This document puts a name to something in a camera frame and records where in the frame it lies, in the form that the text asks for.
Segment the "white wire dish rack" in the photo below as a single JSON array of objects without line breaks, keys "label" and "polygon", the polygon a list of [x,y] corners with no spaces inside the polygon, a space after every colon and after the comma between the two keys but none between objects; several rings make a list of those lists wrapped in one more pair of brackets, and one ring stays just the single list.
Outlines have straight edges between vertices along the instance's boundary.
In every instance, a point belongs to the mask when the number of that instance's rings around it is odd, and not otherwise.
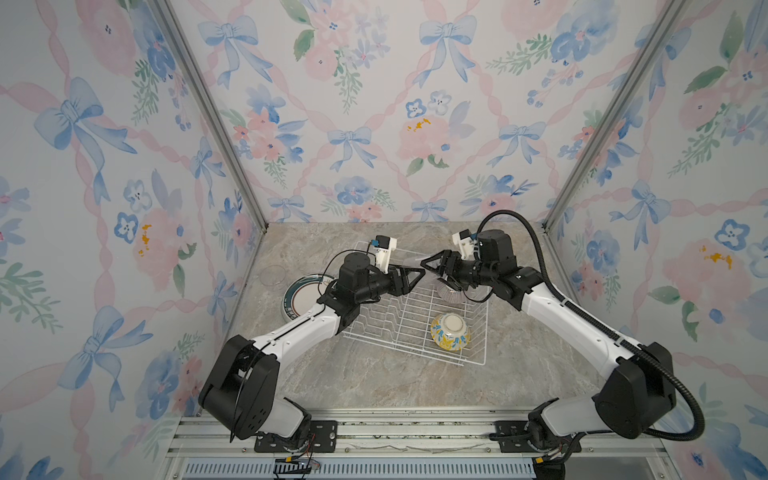
[{"label": "white wire dish rack", "polygon": [[[473,303],[459,294],[448,301],[441,296],[441,285],[428,274],[406,296],[384,297],[365,305],[343,336],[354,341],[403,354],[465,366],[486,363],[489,304]],[[467,345],[459,350],[441,348],[432,338],[430,326],[441,314],[456,314],[467,327]]]}]

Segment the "clear glass front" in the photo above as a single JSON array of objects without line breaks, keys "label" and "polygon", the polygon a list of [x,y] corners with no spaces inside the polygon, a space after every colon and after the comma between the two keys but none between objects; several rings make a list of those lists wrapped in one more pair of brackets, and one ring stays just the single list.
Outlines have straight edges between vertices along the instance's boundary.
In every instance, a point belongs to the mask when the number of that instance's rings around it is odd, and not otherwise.
[{"label": "clear glass front", "polygon": [[275,287],[286,279],[287,271],[280,265],[269,265],[258,272],[259,282],[267,287]]}]

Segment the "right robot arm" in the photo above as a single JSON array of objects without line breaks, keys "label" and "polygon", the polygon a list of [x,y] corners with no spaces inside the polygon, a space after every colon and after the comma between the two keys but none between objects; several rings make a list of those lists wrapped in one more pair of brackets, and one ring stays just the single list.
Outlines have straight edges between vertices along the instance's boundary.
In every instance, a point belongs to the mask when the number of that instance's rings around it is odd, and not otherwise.
[{"label": "right robot arm", "polygon": [[455,291],[487,287],[492,296],[541,322],[565,340],[603,379],[591,395],[549,400],[528,415],[530,445],[550,450],[576,434],[610,432],[634,439],[677,405],[677,391],[663,368],[669,352],[657,343],[642,345],[568,299],[542,268],[521,266],[510,237],[489,230],[473,238],[455,234],[453,250],[442,250],[420,265]]}]

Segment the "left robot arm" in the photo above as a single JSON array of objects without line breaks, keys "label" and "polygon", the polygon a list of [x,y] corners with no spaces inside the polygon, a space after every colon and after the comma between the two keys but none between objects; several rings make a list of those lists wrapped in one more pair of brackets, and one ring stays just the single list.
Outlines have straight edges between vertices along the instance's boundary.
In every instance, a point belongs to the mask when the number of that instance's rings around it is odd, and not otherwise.
[{"label": "left robot arm", "polygon": [[287,451],[306,447],[312,437],[312,414],[277,397],[281,371],[348,328],[362,306],[383,296],[409,294],[425,274],[423,268],[382,267],[372,264],[364,251],[348,251],[338,275],[306,313],[254,339],[235,335],[226,341],[198,404],[229,430],[232,439],[261,435]]}]

